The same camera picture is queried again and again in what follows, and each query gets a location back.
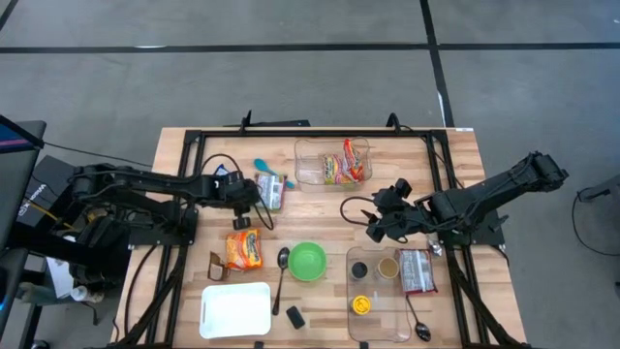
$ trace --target orange snack bag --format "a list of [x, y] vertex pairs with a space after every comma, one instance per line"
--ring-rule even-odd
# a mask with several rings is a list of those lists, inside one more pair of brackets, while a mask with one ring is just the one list
[[226, 236], [227, 267], [235, 270], [250, 270], [263, 266], [259, 230], [231, 233]]

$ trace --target black sponge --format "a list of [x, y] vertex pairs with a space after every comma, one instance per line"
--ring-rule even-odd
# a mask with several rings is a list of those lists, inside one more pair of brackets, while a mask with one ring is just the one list
[[306, 324], [306, 322], [303, 321], [303, 318], [301, 317], [301, 313], [299, 312], [299, 309], [297, 309], [296, 306], [291, 306], [290, 308], [288, 308], [287, 315], [289, 315], [289, 320], [291, 320], [291, 322], [293, 323], [293, 327], [296, 330], [299, 330], [300, 328], [303, 327], [303, 325]]

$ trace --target wooden table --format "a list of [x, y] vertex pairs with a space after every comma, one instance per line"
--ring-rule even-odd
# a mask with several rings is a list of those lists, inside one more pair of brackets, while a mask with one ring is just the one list
[[[155, 156], [154, 172], [176, 175], [185, 131], [184, 128], [163, 129]], [[474, 132], [448, 129], [448, 135], [451, 157], [459, 180], [466, 186], [483, 180], [484, 170]], [[208, 139], [206, 143], [205, 158], [219, 152], [228, 153], [249, 177], [255, 173], [254, 159], [261, 157], [267, 161], [271, 169], [288, 173], [292, 179], [295, 179], [295, 141], [295, 138], [213, 138]], [[399, 177], [407, 179], [413, 187], [413, 192], [408, 199], [410, 201], [433, 192], [424, 142], [417, 138], [369, 139], [369, 142], [373, 176], [364, 184], [361, 191], [309, 194], [300, 191], [299, 186], [295, 190], [288, 191], [285, 196], [284, 210], [274, 215], [275, 230], [261, 229], [263, 268], [233, 272], [227, 281], [229, 283], [264, 281], [271, 287], [271, 295], [274, 298], [280, 274], [276, 264], [278, 250], [284, 246], [293, 247], [300, 241], [309, 240], [319, 243], [327, 254], [327, 271], [323, 279], [314, 283], [303, 283], [296, 281], [286, 272], [282, 286], [280, 309], [296, 305], [306, 321], [306, 326], [296, 331], [284, 310], [281, 310], [279, 316], [272, 317], [271, 331], [264, 336], [211, 340], [200, 336], [199, 317], [202, 290], [209, 285], [216, 284], [207, 278], [209, 251], [216, 252], [225, 258], [226, 234], [233, 231], [233, 214], [229, 210], [201, 208], [196, 242], [189, 248], [185, 268], [174, 336], [173, 346], [175, 348], [248, 348], [253, 346], [255, 340], [263, 341], [266, 348], [358, 347], [358, 343], [349, 337], [347, 329], [345, 254], [354, 246], [402, 248], [403, 245], [388, 238], [385, 238], [381, 245], [376, 244], [366, 235], [363, 227], [348, 224], [340, 217], [338, 210], [340, 203], [349, 195], [369, 197], [371, 193], [377, 192], [380, 188], [394, 184]], [[226, 164], [226, 160], [214, 160], [207, 165], [205, 172], [213, 173], [221, 161]], [[188, 167], [188, 174], [192, 172], [191, 165]], [[448, 187], [445, 171], [443, 168], [440, 170], [444, 176], [443, 185]], [[167, 199], [161, 195], [152, 197]], [[362, 218], [359, 209], [363, 207], [372, 210], [372, 206], [368, 203], [353, 201], [348, 203], [346, 213], [352, 219]], [[261, 221], [256, 213], [250, 216], [254, 227], [261, 227]], [[408, 248], [426, 247], [426, 236], [423, 234], [412, 235], [409, 241], [405, 245]], [[120, 329], [123, 328], [124, 304], [129, 283], [147, 250], [148, 247], [141, 247], [132, 254], [121, 305], [116, 316], [116, 323]], [[152, 300], [161, 251], [162, 248], [159, 247], [152, 253], [138, 277], [130, 305], [130, 325], [137, 322]], [[506, 261], [490, 247], [476, 246], [473, 248], [473, 254], [482, 299], [509, 334], [519, 341], [525, 341]], [[173, 251], [170, 268], [174, 264], [174, 259]], [[433, 270], [439, 292], [412, 297], [419, 319], [432, 331], [432, 341], [422, 342], [412, 332], [407, 342], [382, 342], [380, 345], [371, 343], [371, 347], [460, 347], [445, 257], [434, 258]], [[158, 341], [164, 338], [168, 308], [168, 303], [165, 303], [160, 313]], [[473, 309], [468, 301], [466, 301], [466, 309], [471, 338], [477, 341]]]

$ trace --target silver spoon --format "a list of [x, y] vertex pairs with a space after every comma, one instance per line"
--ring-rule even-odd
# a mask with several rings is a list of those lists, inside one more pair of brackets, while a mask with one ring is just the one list
[[289, 267], [289, 254], [291, 251], [288, 247], [284, 247], [278, 252], [278, 267], [280, 267], [280, 283], [278, 284], [278, 293], [275, 295], [275, 302], [271, 314], [278, 315], [280, 313], [280, 290], [282, 289], [282, 276], [284, 270]]
[[409, 295], [406, 295], [405, 299], [407, 299], [407, 303], [409, 304], [409, 307], [411, 308], [411, 312], [414, 313], [414, 317], [416, 318], [416, 334], [418, 335], [419, 339], [423, 341], [430, 341], [430, 330], [428, 329], [426, 325], [418, 321], [418, 316], [416, 315], [416, 311], [414, 310], [414, 307], [411, 305], [411, 301], [409, 301]]

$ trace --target clear plastic container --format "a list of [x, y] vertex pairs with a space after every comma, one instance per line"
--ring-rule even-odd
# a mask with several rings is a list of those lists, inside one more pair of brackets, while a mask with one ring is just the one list
[[359, 152], [363, 166], [363, 179], [354, 183], [326, 184], [324, 155], [337, 154], [344, 157], [344, 141], [299, 140], [294, 144], [294, 175], [304, 192], [354, 191], [372, 177], [370, 145], [364, 138], [350, 139]]
[[[349, 335], [356, 341], [404, 342], [411, 337], [411, 325], [407, 314], [409, 308], [402, 290], [400, 275], [392, 279], [381, 277], [377, 270], [384, 258], [399, 260], [398, 249], [386, 247], [382, 250], [365, 250], [353, 247], [347, 252], [347, 306]], [[354, 277], [352, 267], [364, 263], [367, 274]], [[370, 302], [370, 311], [356, 314], [352, 302], [357, 296], [365, 296]]]

